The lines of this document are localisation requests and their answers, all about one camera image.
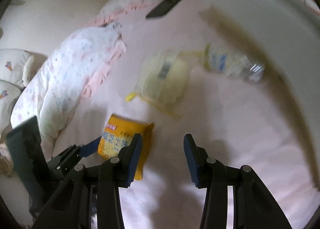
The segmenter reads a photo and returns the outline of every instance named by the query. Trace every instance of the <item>smartphone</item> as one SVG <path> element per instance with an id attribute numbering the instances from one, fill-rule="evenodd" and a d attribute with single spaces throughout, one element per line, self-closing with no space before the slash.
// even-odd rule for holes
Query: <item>smartphone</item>
<path id="1" fill-rule="evenodd" d="M 164 0 L 156 6 L 146 18 L 157 18 L 165 16 L 180 0 Z"/>

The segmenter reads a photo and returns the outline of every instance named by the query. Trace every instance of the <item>screw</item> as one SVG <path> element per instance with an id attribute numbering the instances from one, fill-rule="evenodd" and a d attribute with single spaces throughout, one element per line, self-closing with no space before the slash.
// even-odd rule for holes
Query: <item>screw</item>
<path id="1" fill-rule="evenodd" d="M 113 158 L 110 159 L 110 162 L 114 163 L 114 164 L 118 163 L 119 161 L 120 161 L 120 159 L 118 157 L 113 157 Z"/>
<path id="2" fill-rule="evenodd" d="M 250 172 L 250 171 L 251 171 L 251 167 L 248 166 L 248 165 L 244 165 L 244 166 L 242 167 L 242 169 L 243 169 L 245 172 Z"/>
<path id="3" fill-rule="evenodd" d="M 210 164 L 216 163 L 216 159 L 215 158 L 207 158 L 207 162 Z"/>
<path id="4" fill-rule="evenodd" d="M 75 170 L 76 171 L 80 171 L 82 169 L 83 169 L 83 165 L 82 164 L 78 164 L 78 165 L 75 166 Z"/>

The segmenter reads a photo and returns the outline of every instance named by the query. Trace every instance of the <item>pillow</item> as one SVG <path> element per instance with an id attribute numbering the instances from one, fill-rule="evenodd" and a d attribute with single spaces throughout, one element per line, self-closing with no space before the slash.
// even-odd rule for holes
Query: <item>pillow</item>
<path id="1" fill-rule="evenodd" d="M 55 139 L 73 117 L 81 94 L 91 95 L 88 83 L 125 51 L 119 24 L 83 28 L 72 33 L 42 65 L 22 92 L 11 115 L 15 128 L 36 115 L 41 148 L 46 160 L 52 157 Z"/>
<path id="2" fill-rule="evenodd" d="M 0 134 L 10 124 L 11 111 L 20 94 L 19 88 L 0 80 Z"/>
<path id="3" fill-rule="evenodd" d="M 155 0 L 109 0 L 86 26 L 104 26 L 130 11 L 152 6 Z"/>
<path id="4" fill-rule="evenodd" d="M 30 80 L 34 57 L 22 49 L 0 49 L 0 80 L 23 89 Z"/>

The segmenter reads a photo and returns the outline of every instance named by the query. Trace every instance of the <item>pink bed sheet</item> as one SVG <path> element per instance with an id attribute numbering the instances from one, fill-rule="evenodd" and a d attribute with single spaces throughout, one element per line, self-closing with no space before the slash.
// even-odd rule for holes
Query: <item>pink bed sheet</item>
<path id="1" fill-rule="evenodd" d="M 183 152 L 186 133 L 225 165 L 252 166 L 292 227 L 303 228 L 320 204 L 320 193 L 313 185 L 301 141 L 274 103 L 268 83 L 253 86 L 207 73 L 198 65 L 191 71 L 178 106 L 183 112 L 179 119 L 138 98 L 125 101 L 146 56 L 167 48 L 201 50 L 208 42 L 223 43 L 198 16 L 206 7 L 205 0 L 182 0 L 161 19 L 145 20 L 150 8 L 121 17 L 127 51 L 96 93 L 77 108 L 72 122 L 58 137 L 53 155 L 101 136 L 112 113 L 154 122 L 153 147 L 143 180 L 120 189 L 125 228 L 199 228 L 205 190 L 196 189 L 191 182 Z M 81 162 L 93 166 L 103 159 L 93 154 Z M 232 210 L 231 197 L 228 204 Z M 228 228 L 232 228 L 231 215 Z"/>

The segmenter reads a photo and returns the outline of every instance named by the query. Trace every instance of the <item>floral pillow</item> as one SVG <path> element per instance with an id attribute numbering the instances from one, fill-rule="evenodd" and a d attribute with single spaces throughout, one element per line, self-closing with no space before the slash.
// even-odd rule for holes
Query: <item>floral pillow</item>
<path id="1" fill-rule="evenodd" d="M 22 49 L 0 49 L 0 80 L 23 89 L 29 83 L 33 61 L 34 57 Z"/>

